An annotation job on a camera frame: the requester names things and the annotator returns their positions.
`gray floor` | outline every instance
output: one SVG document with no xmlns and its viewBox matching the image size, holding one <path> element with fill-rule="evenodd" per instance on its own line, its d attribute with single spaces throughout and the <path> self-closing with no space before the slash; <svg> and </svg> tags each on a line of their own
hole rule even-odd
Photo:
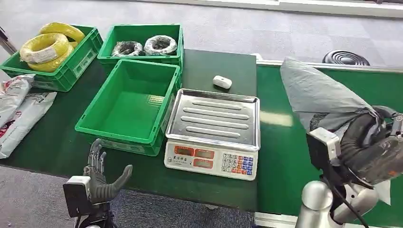
<svg viewBox="0 0 403 228">
<path fill-rule="evenodd" d="M 333 49 L 356 52 L 374 66 L 403 67 L 403 20 L 309 15 L 249 9 L 106 0 L 0 0 L 0 26 L 17 47 L 49 22 L 98 27 L 113 24 L 181 23 L 185 47 L 232 53 L 259 52 L 265 59 L 294 56 L 320 62 Z M 8 54 L 0 48 L 0 62 Z M 0 167 L 0 227 L 71 227 L 65 179 Z M 203 205 L 122 192 L 113 205 L 120 227 L 250 226 L 251 214 L 210 211 Z"/>
</svg>

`green table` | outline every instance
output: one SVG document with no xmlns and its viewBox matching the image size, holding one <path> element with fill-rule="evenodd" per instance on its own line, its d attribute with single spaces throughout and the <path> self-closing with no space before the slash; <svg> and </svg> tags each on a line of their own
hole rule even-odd
<svg viewBox="0 0 403 228">
<path fill-rule="evenodd" d="M 107 179 L 116 178 L 126 164 L 132 163 L 134 172 L 127 185 L 129 189 L 247 211 L 297 216 L 302 188 L 309 181 L 317 180 L 319 172 L 310 164 L 305 131 L 292 115 L 279 74 L 279 62 L 261 61 L 257 67 L 254 65 L 256 81 L 250 78 L 253 74 L 250 61 L 254 63 L 254 57 L 186 50 L 182 81 L 184 87 L 214 91 L 219 89 L 207 86 L 210 77 L 222 75 L 234 81 L 231 93 L 257 93 L 261 105 L 261 150 L 255 181 L 167 169 L 163 165 L 163 152 L 157 157 L 147 157 L 114 150 L 107 150 Z M 403 73 L 318 65 L 368 103 L 403 112 L 400 99 Z M 99 63 L 94 61 L 69 93 L 58 94 L 48 113 L 11 157 L 0 160 L 0 164 L 51 175 L 80 174 L 86 165 L 89 143 L 74 131 L 74 125 L 104 79 Z M 403 197 L 399 195 L 402 187 L 403 178 L 392 181 L 392 206 L 378 203 L 365 215 L 370 225 L 403 227 L 403 219 L 399 218 L 403 209 Z"/>
<path fill-rule="evenodd" d="M 258 164 L 259 212 L 297 216 L 305 184 L 318 180 L 310 164 L 305 130 L 293 117 L 281 81 L 278 61 L 257 67 L 260 99 Z M 317 64 L 325 74 L 343 83 L 371 105 L 385 105 L 403 112 L 403 71 Z M 371 226 L 403 227 L 403 177 L 392 180 L 392 206 L 379 202 L 365 214 Z"/>
<path fill-rule="evenodd" d="M 217 74 L 233 80 L 229 92 L 256 96 L 254 56 L 186 50 L 183 87 L 219 91 L 212 85 Z M 94 60 L 68 93 L 58 93 L 46 115 L 0 164 L 64 177 L 81 175 L 90 143 L 74 126 L 105 79 L 102 66 Z M 256 211 L 256 180 L 239 181 L 168 169 L 163 163 L 164 151 L 165 142 L 157 157 L 106 149 L 106 179 L 115 180 L 126 165 L 132 164 L 133 175 L 127 189 Z"/>
</svg>

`metal pole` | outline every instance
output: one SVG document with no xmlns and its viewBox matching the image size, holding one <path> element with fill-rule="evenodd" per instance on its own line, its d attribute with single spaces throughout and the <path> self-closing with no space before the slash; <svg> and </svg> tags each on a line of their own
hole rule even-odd
<svg viewBox="0 0 403 228">
<path fill-rule="evenodd" d="M 17 52 L 17 49 L 7 37 L 6 32 L 0 27 L 0 46 L 2 46 L 10 55 Z"/>
</svg>

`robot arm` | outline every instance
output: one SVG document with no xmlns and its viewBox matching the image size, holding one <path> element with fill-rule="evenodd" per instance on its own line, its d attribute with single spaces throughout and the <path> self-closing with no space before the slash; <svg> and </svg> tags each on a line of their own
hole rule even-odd
<svg viewBox="0 0 403 228">
<path fill-rule="evenodd" d="M 374 119 L 362 115 L 354 120 L 343 139 L 323 128 L 307 133 L 312 164 L 323 171 L 322 181 L 311 181 L 302 192 L 297 228 L 341 228 L 370 211 L 378 201 L 373 185 L 403 172 L 403 116 L 380 108 L 382 116 L 393 122 L 363 147 Z"/>
<path fill-rule="evenodd" d="M 83 176 L 73 176 L 63 185 L 68 213 L 72 218 L 77 217 L 75 228 L 116 228 L 110 201 L 130 179 L 133 166 L 127 165 L 115 182 L 107 184 L 104 176 L 106 152 L 100 152 L 101 142 L 97 139 L 91 145 Z M 80 223 L 81 217 L 87 215 Z"/>
</svg>

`electronic scale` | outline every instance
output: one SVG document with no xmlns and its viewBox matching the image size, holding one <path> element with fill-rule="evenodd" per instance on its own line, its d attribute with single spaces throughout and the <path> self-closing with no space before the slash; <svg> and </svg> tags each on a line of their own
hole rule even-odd
<svg viewBox="0 0 403 228">
<path fill-rule="evenodd" d="M 259 109 L 257 97 L 180 89 L 166 130 L 165 166 L 254 180 Z"/>
</svg>

